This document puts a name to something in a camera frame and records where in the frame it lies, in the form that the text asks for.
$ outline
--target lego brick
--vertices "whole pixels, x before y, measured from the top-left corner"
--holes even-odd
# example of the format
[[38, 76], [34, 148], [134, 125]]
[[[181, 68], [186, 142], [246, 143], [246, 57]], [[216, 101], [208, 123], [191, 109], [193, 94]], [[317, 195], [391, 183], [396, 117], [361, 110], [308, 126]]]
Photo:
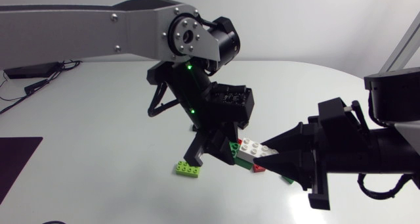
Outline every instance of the lego brick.
[[253, 164], [251, 162], [247, 162], [247, 161], [245, 161], [241, 158], [238, 158], [238, 157], [235, 157], [234, 160], [235, 160], [235, 164], [238, 165], [238, 166], [241, 166], [245, 169], [251, 169], [252, 168]]
[[254, 164], [254, 165], [252, 166], [252, 170], [253, 170], [254, 172], [263, 172], [263, 171], [265, 171], [265, 168], [260, 167], [260, 166], [258, 166], [257, 164]]
[[278, 152], [276, 150], [268, 148], [265, 145], [261, 145], [260, 143], [252, 141], [248, 138], [243, 138], [237, 157], [247, 162], [254, 163], [254, 158], [269, 156], [277, 153]]
[[289, 182], [290, 184], [292, 184], [294, 182], [294, 180], [287, 178], [285, 176], [282, 175], [282, 178], [285, 179], [287, 182]]
[[241, 145], [239, 145], [238, 143], [229, 142], [229, 146], [230, 146], [230, 150], [232, 151], [232, 157], [236, 158], [239, 147], [241, 147]]
[[177, 175], [197, 178], [200, 174], [200, 167], [190, 166], [187, 162], [179, 161], [177, 167], [175, 168], [175, 172]]
[[241, 129], [245, 129], [248, 125], [249, 125], [249, 121], [238, 123], [238, 127]]

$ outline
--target screw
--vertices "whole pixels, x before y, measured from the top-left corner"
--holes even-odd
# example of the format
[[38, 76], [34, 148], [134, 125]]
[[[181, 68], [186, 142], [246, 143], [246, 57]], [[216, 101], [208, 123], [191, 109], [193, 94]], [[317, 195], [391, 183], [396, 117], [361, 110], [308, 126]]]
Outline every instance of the screw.
[[111, 21], [117, 22], [118, 21], [118, 15], [116, 13], [111, 14]]

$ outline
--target white lego brick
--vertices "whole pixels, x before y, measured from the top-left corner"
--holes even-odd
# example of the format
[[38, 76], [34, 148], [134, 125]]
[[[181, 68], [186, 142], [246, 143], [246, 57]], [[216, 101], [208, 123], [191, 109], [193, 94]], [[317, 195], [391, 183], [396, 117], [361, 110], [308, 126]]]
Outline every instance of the white lego brick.
[[247, 162], [254, 163], [254, 158], [269, 156], [277, 153], [277, 150], [268, 148], [267, 146], [252, 141], [251, 139], [243, 138], [237, 157], [244, 159]]

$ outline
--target lime green lego brick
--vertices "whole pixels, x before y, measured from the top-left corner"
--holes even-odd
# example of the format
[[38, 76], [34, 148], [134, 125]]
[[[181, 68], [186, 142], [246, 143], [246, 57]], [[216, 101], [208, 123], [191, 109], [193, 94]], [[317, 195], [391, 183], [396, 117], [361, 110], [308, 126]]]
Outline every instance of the lime green lego brick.
[[230, 150], [232, 151], [232, 157], [236, 158], [236, 155], [238, 155], [238, 150], [241, 145], [235, 142], [229, 142]]
[[294, 182], [294, 180], [287, 178], [285, 176], [282, 175], [282, 178], [285, 179], [287, 182], [289, 182], [290, 184], [292, 184]]
[[188, 165], [187, 162], [179, 161], [175, 168], [177, 175], [185, 175], [189, 177], [197, 178], [200, 174], [200, 167], [193, 167]]
[[234, 160], [235, 160], [235, 164], [238, 165], [238, 166], [241, 166], [245, 169], [251, 169], [252, 168], [253, 164], [251, 162], [247, 162], [244, 159], [241, 159], [241, 158], [238, 158], [238, 157], [235, 157]]

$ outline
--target red lego brick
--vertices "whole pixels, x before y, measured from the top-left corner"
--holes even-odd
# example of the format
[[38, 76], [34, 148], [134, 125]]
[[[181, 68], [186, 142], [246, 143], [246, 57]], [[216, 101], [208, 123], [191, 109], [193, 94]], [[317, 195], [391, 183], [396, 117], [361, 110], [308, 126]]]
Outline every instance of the red lego brick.
[[263, 172], [263, 171], [265, 171], [265, 168], [260, 167], [260, 166], [258, 166], [257, 164], [254, 164], [254, 165], [252, 166], [252, 170], [253, 170], [254, 172]]

